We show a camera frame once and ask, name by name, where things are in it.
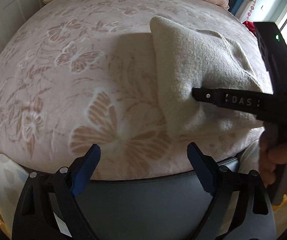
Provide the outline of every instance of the mattress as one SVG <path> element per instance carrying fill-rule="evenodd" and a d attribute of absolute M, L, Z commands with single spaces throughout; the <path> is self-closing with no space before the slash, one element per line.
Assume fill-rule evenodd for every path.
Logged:
<path fill-rule="evenodd" d="M 215 160 L 258 139 L 262 128 L 170 138 L 158 105 L 149 22 L 165 17 L 236 40 L 271 92 L 256 38 L 233 15 L 202 0 L 54 0 L 0 54 L 0 153 L 55 172 L 93 143 L 93 179 L 140 179 L 191 170 L 195 141 Z"/>

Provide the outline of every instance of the floral pattern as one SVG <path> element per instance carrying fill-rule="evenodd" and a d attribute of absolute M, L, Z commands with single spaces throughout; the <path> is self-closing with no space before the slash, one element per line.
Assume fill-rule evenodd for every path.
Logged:
<path fill-rule="evenodd" d="M 97 143 L 102 158 L 94 179 L 139 179 L 190 170 L 191 141 L 220 160 L 257 139 L 260 129 L 202 138 L 167 135 L 149 29 L 156 15 L 238 41 L 258 82 L 270 83 L 255 38 L 216 5 L 54 0 L 0 54 L 0 153 L 55 172 Z"/>

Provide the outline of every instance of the folded towel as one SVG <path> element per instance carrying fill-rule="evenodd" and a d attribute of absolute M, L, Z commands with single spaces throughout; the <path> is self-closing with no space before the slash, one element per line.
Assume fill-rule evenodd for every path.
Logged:
<path fill-rule="evenodd" d="M 197 102 L 191 96 L 193 87 L 262 92 L 236 41 L 161 17 L 152 18 L 150 29 L 157 60 L 158 100 L 171 137 L 195 138 L 262 126 L 252 114 Z"/>

